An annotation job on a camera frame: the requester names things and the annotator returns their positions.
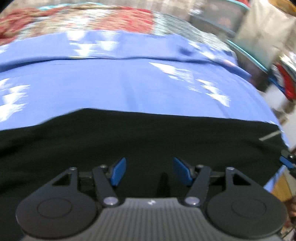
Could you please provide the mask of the black pants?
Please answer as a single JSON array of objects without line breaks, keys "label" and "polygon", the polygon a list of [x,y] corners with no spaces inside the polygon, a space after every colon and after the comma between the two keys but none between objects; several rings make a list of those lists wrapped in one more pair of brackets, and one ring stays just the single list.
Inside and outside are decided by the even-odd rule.
[{"label": "black pants", "polygon": [[234,167],[265,185],[287,148],[272,123],[81,109],[1,131],[1,240],[19,240],[16,206],[70,167],[89,171],[124,157],[120,197],[180,197],[173,158],[215,171]]}]

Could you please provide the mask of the blue printed bed sheet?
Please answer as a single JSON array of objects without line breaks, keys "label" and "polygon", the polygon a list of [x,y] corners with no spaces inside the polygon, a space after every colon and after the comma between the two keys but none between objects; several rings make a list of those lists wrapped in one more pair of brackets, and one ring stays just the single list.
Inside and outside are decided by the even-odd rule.
[{"label": "blue printed bed sheet", "polygon": [[81,109],[260,121],[279,127],[226,52],[178,35],[61,33],[1,47],[1,131]]}]

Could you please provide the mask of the red floral patterned blanket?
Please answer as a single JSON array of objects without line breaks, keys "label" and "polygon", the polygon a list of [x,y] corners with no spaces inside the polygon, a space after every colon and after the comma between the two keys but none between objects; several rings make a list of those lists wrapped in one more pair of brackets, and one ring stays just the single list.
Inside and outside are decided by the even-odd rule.
[{"label": "red floral patterned blanket", "polygon": [[122,30],[186,39],[229,51],[189,22],[193,1],[1,1],[1,45],[46,34]]}]

